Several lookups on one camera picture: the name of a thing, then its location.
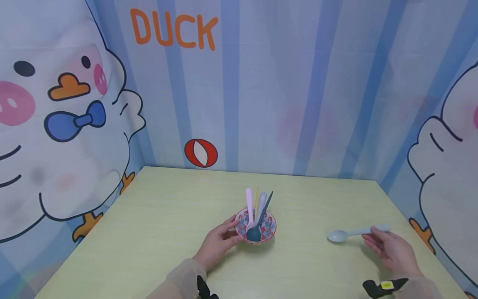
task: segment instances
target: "ball sticker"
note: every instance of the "ball sticker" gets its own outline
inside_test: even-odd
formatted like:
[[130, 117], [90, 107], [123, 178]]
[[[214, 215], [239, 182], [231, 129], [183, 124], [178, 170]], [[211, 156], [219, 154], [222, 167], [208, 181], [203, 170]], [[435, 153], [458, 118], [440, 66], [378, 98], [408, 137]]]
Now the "ball sticker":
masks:
[[191, 139], [184, 146], [186, 158], [197, 167], [208, 168], [217, 161], [217, 150], [204, 139]]

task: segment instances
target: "utensil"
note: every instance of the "utensil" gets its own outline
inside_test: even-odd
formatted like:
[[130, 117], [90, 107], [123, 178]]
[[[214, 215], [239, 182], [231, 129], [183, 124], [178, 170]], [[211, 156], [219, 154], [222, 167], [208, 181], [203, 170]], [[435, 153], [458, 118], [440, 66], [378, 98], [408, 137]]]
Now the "utensil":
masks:
[[247, 201], [247, 213], [249, 213], [249, 223], [247, 224], [246, 231], [254, 226], [254, 213], [252, 211], [252, 190], [246, 189], [246, 201]]
[[[389, 232], [391, 231], [391, 228], [388, 224], [381, 223], [375, 225], [376, 228], [378, 228], [381, 231], [384, 232]], [[371, 233], [370, 231], [370, 226], [368, 228], [365, 228], [363, 230], [355, 230], [355, 231], [343, 231], [343, 230], [336, 230], [328, 234], [327, 238], [331, 240], [332, 242], [343, 242], [345, 241], [348, 237], [354, 236], [354, 235], [359, 235], [359, 234], [369, 234]]]
[[254, 221], [254, 226], [260, 225], [259, 217], [261, 216], [262, 211], [264, 210], [264, 204], [266, 203], [266, 198], [267, 198], [267, 192], [261, 192], [261, 196], [259, 197], [259, 207], [256, 210], [256, 221]]
[[[269, 198], [267, 199], [266, 205], [264, 206], [264, 209], [262, 210], [261, 216], [259, 217], [259, 221], [257, 223], [262, 223], [262, 219], [264, 218], [264, 214], [267, 211], [267, 207], [269, 206], [269, 203], [271, 202], [273, 193], [274, 191], [272, 191], [271, 194], [269, 195]], [[259, 242], [261, 240], [260, 227], [258, 225], [252, 227], [251, 229], [247, 231], [246, 236], [249, 241]]]
[[259, 216], [257, 216], [257, 208], [259, 206], [259, 186], [257, 186], [257, 189], [256, 189], [256, 209], [254, 210], [254, 223], [256, 223], [256, 220], [259, 218]]

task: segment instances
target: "black strap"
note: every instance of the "black strap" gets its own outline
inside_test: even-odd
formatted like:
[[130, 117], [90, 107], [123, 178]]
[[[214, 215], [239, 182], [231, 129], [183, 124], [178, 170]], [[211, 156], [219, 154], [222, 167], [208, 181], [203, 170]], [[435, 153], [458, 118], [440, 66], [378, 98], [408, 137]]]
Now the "black strap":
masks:
[[216, 294], [211, 295], [211, 291], [200, 275], [197, 276], [197, 290], [201, 299], [219, 299]]
[[399, 278], [396, 280], [383, 281], [377, 286], [373, 280], [367, 280], [362, 286], [371, 298], [377, 299], [398, 291], [407, 281], [408, 278]]

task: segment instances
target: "hand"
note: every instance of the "hand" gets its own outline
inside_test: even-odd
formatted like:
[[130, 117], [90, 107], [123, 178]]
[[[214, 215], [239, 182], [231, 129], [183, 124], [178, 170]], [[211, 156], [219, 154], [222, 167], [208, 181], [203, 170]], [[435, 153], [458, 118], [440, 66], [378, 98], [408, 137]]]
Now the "hand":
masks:
[[239, 224], [234, 221], [236, 215], [224, 221], [223, 224], [211, 230], [193, 257], [206, 272], [210, 271], [224, 257], [226, 252], [242, 241], [242, 237], [235, 231], [230, 231]]
[[365, 245], [382, 260], [383, 266], [394, 276], [423, 276], [412, 246], [399, 235], [385, 233], [372, 226], [371, 234], [362, 235]]

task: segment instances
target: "spoon handle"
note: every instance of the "spoon handle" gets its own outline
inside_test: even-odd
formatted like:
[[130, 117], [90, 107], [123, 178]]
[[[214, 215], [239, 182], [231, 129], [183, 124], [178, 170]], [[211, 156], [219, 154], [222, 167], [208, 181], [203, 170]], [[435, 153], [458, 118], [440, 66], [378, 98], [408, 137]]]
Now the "spoon handle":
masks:
[[254, 221], [254, 225], [259, 224], [259, 217], [261, 217], [262, 211], [264, 210], [266, 198], [267, 198], [267, 193], [261, 192], [261, 195], [259, 196], [259, 207], [258, 207], [258, 210], [256, 211], [256, 221]]
[[247, 212], [249, 213], [249, 223], [254, 223], [254, 216], [252, 212], [252, 190], [246, 189]]
[[259, 221], [257, 222], [258, 225], [260, 225], [262, 223], [262, 219], [264, 219], [264, 215], [267, 211], [267, 207], [269, 206], [269, 202], [271, 201], [273, 193], [274, 191], [271, 192], [271, 194], [269, 195], [269, 198], [267, 199], [266, 205], [264, 206], [264, 209], [261, 212], [261, 217], [259, 218]]
[[[378, 228], [379, 230], [383, 231], [383, 232], [391, 231], [390, 226], [386, 223], [377, 224], [377, 225], [375, 225], [375, 227]], [[371, 227], [368, 227], [368, 228], [363, 229], [363, 230], [349, 231], [349, 232], [347, 232], [347, 235], [354, 236], [354, 235], [358, 235], [358, 234], [370, 234], [370, 233], [372, 233], [370, 231], [370, 229], [371, 229]]]
[[254, 223], [259, 218], [257, 211], [259, 210], [259, 186], [256, 189], [256, 209], [254, 210]]

